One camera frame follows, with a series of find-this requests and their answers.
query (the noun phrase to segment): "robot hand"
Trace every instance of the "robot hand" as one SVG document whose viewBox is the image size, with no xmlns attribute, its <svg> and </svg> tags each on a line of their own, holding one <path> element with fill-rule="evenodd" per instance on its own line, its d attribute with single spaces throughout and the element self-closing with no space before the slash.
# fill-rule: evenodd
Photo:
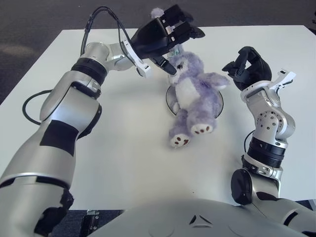
<svg viewBox="0 0 316 237">
<path fill-rule="evenodd" d="M 224 68 L 224 72 L 234 79 L 234 83 L 241 91 L 261 80 L 271 80 L 272 74 L 269 65 L 261 58 L 253 47 L 243 47 L 239 50 L 236 61 L 232 61 Z"/>
<path fill-rule="evenodd" d="M 189 38 L 205 36 L 202 30 L 190 25 L 189 22 L 192 21 L 193 17 L 190 14 L 174 5 L 164 11 L 161 17 L 139 28 L 131 39 L 132 47 L 140 59 L 150 58 L 158 67 L 174 75 L 175 68 L 162 55 Z M 166 30 L 169 26 L 175 26 L 170 34 Z"/>
</svg>

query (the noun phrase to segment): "round base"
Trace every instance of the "round base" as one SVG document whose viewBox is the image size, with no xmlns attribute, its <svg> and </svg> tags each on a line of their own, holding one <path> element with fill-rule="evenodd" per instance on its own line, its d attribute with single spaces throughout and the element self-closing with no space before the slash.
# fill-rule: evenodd
<svg viewBox="0 0 316 237">
<path fill-rule="evenodd" d="M 223 100 L 223 96 L 222 94 L 218 91 L 218 98 L 219 98 L 219 101 L 221 103 L 221 110 L 220 112 L 215 116 L 215 118 L 219 117 L 221 112 L 223 111 L 223 107 L 224 107 L 224 100 Z M 167 103 L 167 106 L 169 108 L 169 110 L 174 114 L 174 115 L 177 115 L 177 112 L 178 111 L 174 111 L 174 108 L 171 107 L 171 103 L 173 101 L 176 100 L 176 92 L 175 92 L 175 89 L 173 86 L 170 86 L 167 90 L 167 93 L 166 93 L 166 103 Z"/>
</svg>

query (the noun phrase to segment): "black band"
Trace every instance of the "black band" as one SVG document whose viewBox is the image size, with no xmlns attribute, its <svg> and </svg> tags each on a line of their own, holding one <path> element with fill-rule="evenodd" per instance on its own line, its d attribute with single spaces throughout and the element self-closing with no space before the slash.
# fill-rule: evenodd
<svg viewBox="0 0 316 237">
<path fill-rule="evenodd" d="M 79 71 L 95 79 L 101 86 L 107 76 L 107 71 L 99 62 L 91 58 L 80 58 L 71 68 L 72 71 Z"/>
<path fill-rule="evenodd" d="M 74 156 L 77 135 L 78 130 L 74 127 L 61 121 L 52 120 L 39 145 L 60 148 Z"/>
<path fill-rule="evenodd" d="M 284 153 L 284 148 L 263 142 L 255 137 L 252 137 L 247 152 L 253 159 L 274 168 L 280 168 Z"/>
</svg>

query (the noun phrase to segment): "teddy bear leg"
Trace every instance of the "teddy bear leg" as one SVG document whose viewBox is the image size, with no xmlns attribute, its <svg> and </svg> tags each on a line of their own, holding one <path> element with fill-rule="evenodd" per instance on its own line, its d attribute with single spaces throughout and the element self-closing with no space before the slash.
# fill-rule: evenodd
<svg viewBox="0 0 316 237">
<path fill-rule="evenodd" d="M 216 127 L 215 108 L 213 103 L 201 98 L 190 105 L 187 126 L 193 135 L 212 132 Z"/>
<path fill-rule="evenodd" d="M 172 147 L 182 147 L 189 143 L 190 133 L 187 127 L 188 112 L 179 110 L 176 116 L 175 123 L 169 131 L 170 145 Z"/>
</svg>

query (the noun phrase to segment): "black patch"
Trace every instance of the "black patch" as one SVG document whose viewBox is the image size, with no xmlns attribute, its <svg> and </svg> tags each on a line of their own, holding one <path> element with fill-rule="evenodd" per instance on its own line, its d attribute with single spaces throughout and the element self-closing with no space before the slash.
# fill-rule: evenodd
<svg viewBox="0 0 316 237">
<path fill-rule="evenodd" d="M 2 184 L 0 184 L 0 188 L 10 186 L 11 184 L 13 184 L 14 180 L 15 180 L 15 178 L 8 179 L 7 181 L 4 181 Z"/>
<path fill-rule="evenodd" d="M 293 220 L 293 218 L 294 218 L 295 216 L 297 216 L 297 215 L 298 215 L 298 213 L 297 213 L 296 211 L 294 211 L 291 215 L 289 215 L 289 216 L 286 218 L 286 220 L 284 221 L 284 225 L 285 225 L 285 226 L 288 226 L 288 224 L 290 224 L 291 220 Z"/>
<path fill-rule="evenodd" d="M 64 193 L 61 197 L 60 204 L 62 207 L 50 207 L 43 212 L 43 218 L 38 221 L 35 226 L 34 232 L 44 237 L 53 231 L 53 228 L 57 226 L 61 220 L 66 216 L 68 209 L 74 203 L 74 198 L 71 193 L 64 189 Z"/>
<path fill-rule="evenodd" d="M 48 125 L 39 145 L 60 148 L 74 156 L 77 135 L 78 130 L 74 127 L 53 120 Z"/>
<path fill-rule="evenodd" d="M 316 232 L 303 231 L 302 234 L 305 234 L 306 236 L 309 236 L 309 237 L 316 237 Z"/>
<path fill-rule="evenodd" d="M 278 198 L 275 196 L 265 193 L 265 192 L 256 192 L 257 197 L 262 201 L 277 201 Z"/>
<path fill-rule="evenodd" d="M 61 188 L 67 189 L 67 190 L 70 188 L 69 185 L 66 184 L 65 182 L 60 181 L 58 179 L 50 178 L 50 177 L 38 176 L 36 178 L 36 182 L 37 183 L 44 183 L 44 184 L 53 184 L 53 185 L 59 186 Z"/>
</svg>

